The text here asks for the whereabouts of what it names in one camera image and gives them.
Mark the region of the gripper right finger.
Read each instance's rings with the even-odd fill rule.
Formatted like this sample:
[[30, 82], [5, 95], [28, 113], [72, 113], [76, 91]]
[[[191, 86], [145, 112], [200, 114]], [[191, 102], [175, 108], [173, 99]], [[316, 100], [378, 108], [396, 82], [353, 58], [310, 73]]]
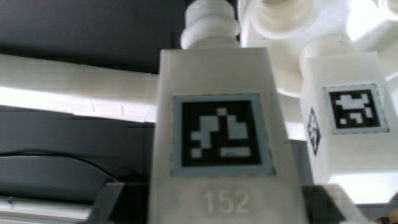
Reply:
[[337, 185], [301, 187], [309, 224], [371, 224]]

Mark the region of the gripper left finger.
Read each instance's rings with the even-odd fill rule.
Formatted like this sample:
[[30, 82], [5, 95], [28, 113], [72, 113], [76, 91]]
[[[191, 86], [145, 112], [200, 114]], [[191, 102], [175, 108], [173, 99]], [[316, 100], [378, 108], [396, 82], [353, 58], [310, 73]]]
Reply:
[[145, 183], [106, 183], [94, 200], [85, 224], [145, 224], [147, 189]]

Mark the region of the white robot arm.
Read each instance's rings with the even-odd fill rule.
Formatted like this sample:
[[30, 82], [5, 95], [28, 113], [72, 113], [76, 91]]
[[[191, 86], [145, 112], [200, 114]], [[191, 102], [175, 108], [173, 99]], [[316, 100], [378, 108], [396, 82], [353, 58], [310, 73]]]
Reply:
[[[129, 158], [133, 169], [120, 164], [122, 161], [124, 159], [99, 161], [44, 152], [0, 153], [0, 194], [88, 203], [106, 183], [127, 183], [133, 196], [129, 207], [136, 207], [138, 211], [131, 214], [117, 211], [115, 216], [120, 221], [143, 224], [152, 159]], [[344, 215], [325, 188], [312, 185], [312, 179], [305, 175], [309, 165], [294, 164], [293, 169], [298, 182], [303, 183], [309, 224], [371, 224], [357, 207], [355, 214]]]

